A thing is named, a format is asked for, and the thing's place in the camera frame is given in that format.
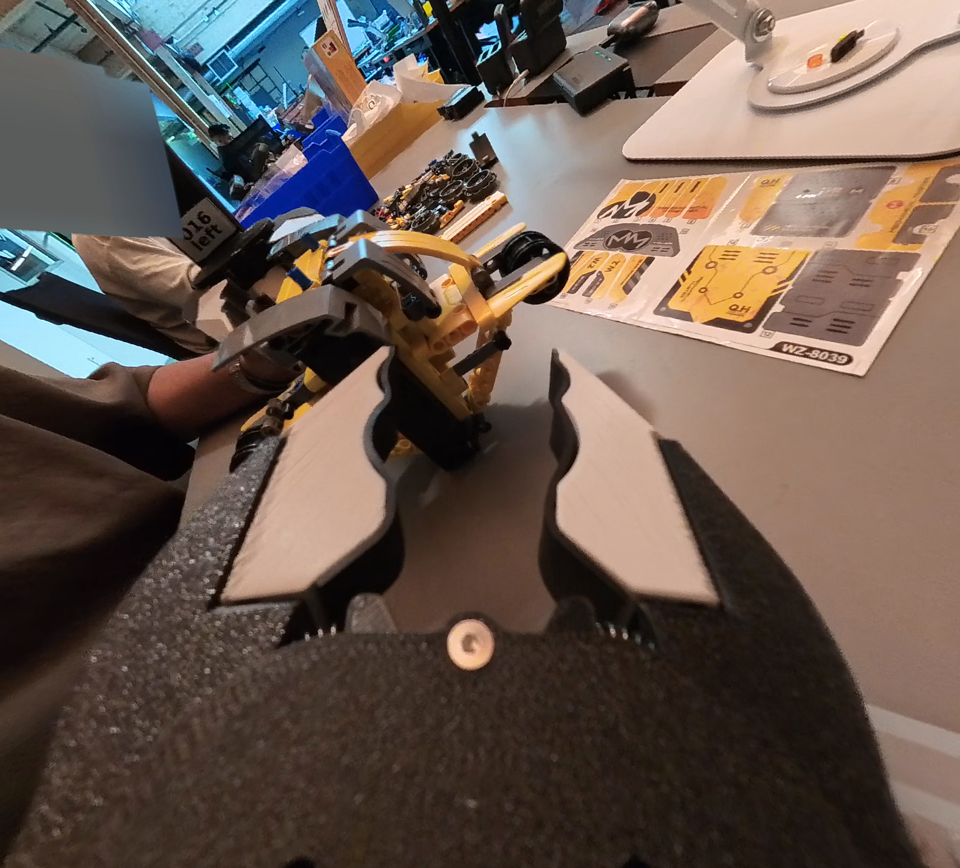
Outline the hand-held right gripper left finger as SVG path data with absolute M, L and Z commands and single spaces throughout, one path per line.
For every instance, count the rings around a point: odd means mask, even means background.
M 344 608 L 381 593 L 405 550 L 386 457 L 397 438 L 383 346 L 285 433 L 219 604 L 308 600 Z

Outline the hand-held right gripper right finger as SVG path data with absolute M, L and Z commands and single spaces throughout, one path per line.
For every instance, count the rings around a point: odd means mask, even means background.
M 601 617 L 647 602 L 720 610 L 654 427 L 560 349 L 550 359 L 548 400 L 556 469 L 538 565 L 552 599 L 585 599 Z

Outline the yellow toy brick vehicle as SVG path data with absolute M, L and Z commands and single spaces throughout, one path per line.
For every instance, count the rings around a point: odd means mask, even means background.
M 215 366 L 262 356 L 295 368 L 288 389 L 242 427 L 229 469 L 278 437 L 379 348 L 393 351 L 390 454 L 419 451 L 445 470 L 479 451 L 513 309 L 557 298 L 570 259 L 518 225 L 478 253 L 366 211 L 350 217 L 299 209 L 270 237 L 271 300 L 219 345 Z

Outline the pile of toy brick parts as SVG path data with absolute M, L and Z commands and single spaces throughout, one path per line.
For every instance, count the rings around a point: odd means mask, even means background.
M 385 229 L 464 242 L 509 206 L 498 163 L 490 148 L 479 154 L 449 151 L 376 202 L 370 213 Z

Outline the wristwatch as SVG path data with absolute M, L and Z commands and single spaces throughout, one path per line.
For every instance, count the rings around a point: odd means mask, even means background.
M 243 358 L 237 358 L 226 368 L 229 378 L 246 394 L 276 397 L 285 392 L 289 385 L 296 380 L 296 371 L 282 372 L 282 377 L 264 377 L 251 373 L 245 368 Z

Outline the blue plastic bin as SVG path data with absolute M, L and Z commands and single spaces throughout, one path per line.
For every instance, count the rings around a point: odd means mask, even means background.
M 345 120 L 323 107 L 312 123 L 302 146 L 284 152 L 240 202 L 235 212 L 240 224 L 251 226 L 301 208 L 349 216 L 374 206 L 378 192 L 343 142 Z

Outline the yellow cardboard box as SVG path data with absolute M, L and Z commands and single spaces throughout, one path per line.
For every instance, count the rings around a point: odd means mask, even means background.
M 458 86 L 443 85 L 436 103 L 401 104 L 386 114 L 371 129 L 352 137 L 347 131 L 342 141 L 367 178 L 373 178 L 408 149 L 427 130 L 442 119 L 437 108 Z

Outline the orange cardboard box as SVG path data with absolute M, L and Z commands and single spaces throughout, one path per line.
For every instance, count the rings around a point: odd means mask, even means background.
M 335 31 L 320 36 L 304 56 L 304 64 L 333 110 L 348 120 L 367 86 L 349 45 Z

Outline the person's brown shirt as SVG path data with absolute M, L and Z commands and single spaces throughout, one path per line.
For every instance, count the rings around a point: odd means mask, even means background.
M 181 517 L 193 450 L 149 412 L 154 374 L 1 371 L 2 846 L 91 637 Z

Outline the yellow grey sticker sheet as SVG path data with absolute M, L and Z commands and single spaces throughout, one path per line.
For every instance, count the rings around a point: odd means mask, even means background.
M 957 157 L 623 179 L 551 305 L 863 376 L 958 226 Z

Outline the black power bank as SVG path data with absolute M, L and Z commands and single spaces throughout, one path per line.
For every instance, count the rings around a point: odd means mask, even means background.
M 551 81 L 582 117 L 608 100 L 632 99 L 637 93 L 630 63 L 598 47 L 573 55 L 552 74 Z

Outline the white document stand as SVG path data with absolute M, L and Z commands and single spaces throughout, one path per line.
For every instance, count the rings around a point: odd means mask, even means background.
M 730 43 L 625 142 L 630 161 L 931 161 L 958 154 L 959 0 L 679 0 Z M 818 47 L 865 29 L 839 63 Z

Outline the dark desk mat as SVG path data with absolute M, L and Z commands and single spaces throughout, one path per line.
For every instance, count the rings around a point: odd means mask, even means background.
M 671 69 L 695 47 L 707 40 L 714 32 L 709 25 L 689 27 L 683 30 L 671 30 L 665 34 L 651 32 L 640 40 L 627 46 L 611 46 L 606 49 L 609 55 L 618 54 L 630 64 L 635 87 L 652 88 L 655 82 Z M 561 55 L 551 62 L 540 75 L 524 80 L 510 92 L 509 98 L 492 99 L 491 107 L 545 106 L 561 104 L 564 97 L 553 81 L 553 74 L 567 60 L 584 50 L 601 47 L 607 37 L 607 29 L 602 26 L 580 34 L 567 37 L 567 47 Z

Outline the silver rounded device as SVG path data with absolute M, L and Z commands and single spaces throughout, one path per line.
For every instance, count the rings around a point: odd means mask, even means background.
M 606 25 L 604 45 L 629 46 L 649 34 L 657 24 L 660 7 L 654 0 L 631 4 Z

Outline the small orange black part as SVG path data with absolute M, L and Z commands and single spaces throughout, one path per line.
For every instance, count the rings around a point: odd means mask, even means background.
M 806 59 L 806 69 L 813 71 L 839 63 L 856 49 L 865 33 L 865 29 L 851 30 L 836 38 L 833 43 L 822 45 L 813 50 Z

